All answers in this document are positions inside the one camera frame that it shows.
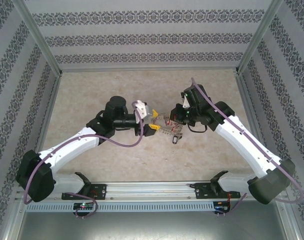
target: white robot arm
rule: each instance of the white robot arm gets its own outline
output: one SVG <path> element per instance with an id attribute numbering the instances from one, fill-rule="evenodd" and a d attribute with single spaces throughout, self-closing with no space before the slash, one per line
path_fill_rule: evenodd
<path id="1" fill-rule="evenodd" d="M 99 146 L 115 131 L 134 129 L 139 135 L 139 124 L 153 116 L 153 109 L 140 100 L 133 103 L 135 113 L 128 114 L 126 101 L 120 96 L 114 96 L 106 103 L 105 110 L 99 112 L 81 131 L 64 142 L 35 153 L 33 150 L 24 154 L 16 180 L 24 188 L 33 201 L 39 202 L 51 193 L 80 193 L 86 195 L 86 179 L 81 173 L 57 174 L 58 170 L 81 153 Z M 156 129 L 151 124 L 143 126 L 144 136 L 155 134 Z"/>
<path id="2" fill-rule="evenodd" d="M 206 129 L 209 127 L 225 138 L 254 171 L 253 174 L 220 172 L 211 179 L 214 192 L 250 192 L 260 203 L 268 204 L 289 186 L 290 180 L 280 168 L 292 176 L 295 171 L 293 162 L 280 159 L 263 146 L 226 103 L 220 101 L 213 104 L 202 85 L 192 85 L 181 96 L 183 104 L 176 105 L 171 111 L 170 119 L 189 127 L 195 126 L 196 122 L 205 125 Z"/>
<path id="3" fill-rule="evenodd" d="M 199 85 L 199 87 L 206 94 L 203 86 Z M 219 193 L 225 194 L 231 191 L 250 192 L 260 203 L 268 204 L 289 185 L 288 178 L 271 163 L 271 160 L 291 176 L 294 173 L 295 165 L 288 159 L 281 160 L 266 149 L 244 127 L 226 103 L 218 102 L 215 106 L 228 116 L 228 119 L 223 118 L 217 110 L 211 107 L 195 86 L 187 88 L 181 95 L 184 98 L 184 103 L 176 105 L 176 108 L 171 111 L 170 119 L 184 125 L 195 126 L 196 122 L 201 122 L 206 126 L 206 129 L 210 127 L 212 131 L 221 135 L 234 146 L 254 171 L 253 174 L 220 172 L 211 179 L 211 189 L 214 193 L 219 195 Z M 84 185 L 88 180 L 83 175 L 80 173 L 60 175 L 57 174 L 57 171 L 76 156 L 105 141 L 96 135 L 109 139 L 115 134 L 115 130 L 128 128 L 134 128 L 135 134 L 138 135 L 139 118 L 135 114 L 128 114 L 125 104 L 126 101 L 122 97 L 112 97 L 106 104 L 105 110 L 98 113 L 93 120 L 87 123 L 85 128 L 73 137 L 39 154 L 29 151 L 24 155 L 16 177 L 23 188 L 26 188 L 31 172 L 36 165 L 47 158 L 31 182 L 28 193 L 33 201 L 39 202 L 52 192 L 86 195 Z M 141 101 L 135 103 L 135 108 L 143 120 L 153 115 L 153 109 Z M 147 137 L 153 135 L 156 130 L 150 124 L 146 124 L 143 132 L 144 136 Z M 246 135 L 251 136 L 251 140 L 262 150 L 259 151 Z"/>

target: floor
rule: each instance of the floor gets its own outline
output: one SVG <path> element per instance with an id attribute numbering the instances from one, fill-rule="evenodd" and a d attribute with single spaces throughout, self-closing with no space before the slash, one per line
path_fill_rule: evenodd
<path id="1" fill-rule="evenodd" d="M 44 149 L 73 136 L 105 108 L 110 97 L 131 102 L 142 100 L 159 113 L 170 113 L 182 103 L 180 92 L 191 85 L 191 77 L 202 84 L 212 101 L 226 102 L 249 129 L 232 70 L 119 71 L 64 73 L 60 83 Z M 210 129 L 192 133 L 184 127 L 183 138 L 157 133 L 133 148 L 106 142 L 66 164 L 60 173 L 82 172 L 93 182 L 209 180 L 222 170 L 250 173 L 241 155 Z M 133 130 L 117 132 L 113 140 L 134 143 Z"/>
<path id="2" fill-rule="evenodd" d="M 28 212 L 19 240 L 285 240 L 274 203 L 244 201 L 233 214 L 99 212 L 81 221 L 65 212 Z"/>

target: aluminum frame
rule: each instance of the aluminum frame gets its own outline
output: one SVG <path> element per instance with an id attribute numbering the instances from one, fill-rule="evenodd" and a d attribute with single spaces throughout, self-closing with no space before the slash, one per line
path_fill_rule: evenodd
<path id="1" fill-rule="evenodd" d="M 52 51 L 50 50 L 50 47 L 48 46 L 44 36 L 42 35 L 40 29 L 37 26 L 37 23 L 35 22 L 31 12 L 29 11 L 28 7 L 25 4 L 24 0 L 13 0 L 13 4 L 19 14 L 21 15 L 22 19 L 24 20 L 24 23 L 26 24 L 27 28 L 29 29 L 31 35 L 33 36 L 35 42 L 38 44 L 40 50 L 42 51 L 42 54 L 44 55 L 45 59 L 51 66 L 53 72 L 55 73 L 55 76 L 60 76 L 62 73 L 62 70 L 56 61 L 56 58 L 54 57 Z"/>
<path id="2" fill-rule="evenodd" d="M 244 72 L 246 65 L 250 61 L 254 51 L 256 50 L 256 47 L 261 42 L 266 30 L 268 29 L 268 26 L 270 25 L 271 21 L 273 20 L 277 10 L 283 3 L 283 0 L 272 0 L 270 5 L 268 6 L 262 21 L 260 22 L 258 28 L 256 29 L 255 34 L 253 35 L 247 49 L 245 50 L 241 61 L 237 67 L 237 72 L 242 73 Z"/>
<path id="3" fill-rule="evenodd" d="M 244 80 L 242 75 L 239 75 L 237 71 L 234 71 L 234 75 L 237 81 L 241 99 L 245 108 L 246 115 L 248 117 L 249 124 L 253 135 L 262 140 L 260 135 L 258 123 L 254 115 L 253 108 L 250 104 L 250 99 L 247 91 L 244 88 Z M 49 112 L 45 119 L 44 129 L 41 132 L 41 140 L 38 145 L 38 150 L 42 149 L 44 140 L 46 137 L 47 128 L 51 118 L 51 114 L 54 108 L 56 95 L 58 92 L 60 83 L 60 77 L 54 89 L 54 94 L 49 106 Z M 159 181 L 159 182 L 101 182 L 107 184 L 106 200 L 99 200 L 101 202 L 213 202 L 213 201 L 226 201 L 227 199 L 196 199 L 193 188 L 189 187 L 189 184 L 194 183 L 206 183 L 209 181 Z M 3 240 L 16 240 L 19 236 L 19 232 L 23 223 L 26 206 L 23 203 L 23 189 L 18 188 L 13 207 L 10 212 L 7 226 L 4 234 L 0 239 Z M 287 193 L 284 191 L 279 198 L 287 199 Z M 255 201 L 252 196 L 247 196 L 244 201 Z M 60 194 L 51 194 L 44 200 L 48 203 L 62 203 L 62 202 L 81 202 L 81 201 L 66 201 L 61 200 Z M 288 240 L 302 240 L 298 224 L 296 222 L 293 209 L 291 205 L 277 202 L 276 204 L 279 216 Z"/>

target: metal chain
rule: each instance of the metal chain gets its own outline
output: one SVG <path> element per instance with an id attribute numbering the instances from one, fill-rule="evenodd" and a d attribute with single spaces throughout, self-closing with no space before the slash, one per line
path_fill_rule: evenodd
<path id="1" fill-rule="evenodd" d="M 179 124 L 177 122 L 171 121 L 170 117 L 167 116 L 165 113 L 161 113 L 156 117 L 152 117 L 151 120 L 152 120 L 152 123 L 156 124 L 156 125 L 158 125 L 156 123 L 156 121 L 164 120 L 165 126 L 171 127 L 171 129 L 161 126 L 159 131 L 163 134 L 176 136 L 176 137 L 178 137 L 178 139 L 182 138 L 183 133 L 181 133 L 181 131 L 182 131 L 183 125 Z"/>

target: patterned wallpaper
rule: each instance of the patterned wallpaper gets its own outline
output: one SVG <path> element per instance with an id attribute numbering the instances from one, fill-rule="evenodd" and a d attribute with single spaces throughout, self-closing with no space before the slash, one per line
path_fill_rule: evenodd
<path id="1" fill-rule="evenodd" d="M 270 2 L 27 0 L 26 4 L 61 69 L 75 71 L 236 67 Z"/>
<path id="2" fill-rule="evenodd" d="M 0 0 L 0 233 L 26 149 L 35 149 L 55 75 L 10 0 Z"/>
<path id="3" fill-rule="evenodd" d="M 304 190 L 304 0 L 283 2 L 243 77 L 264 143 L 295 163 Z M 304 202 L 293 209 L 304 239 Z"/>

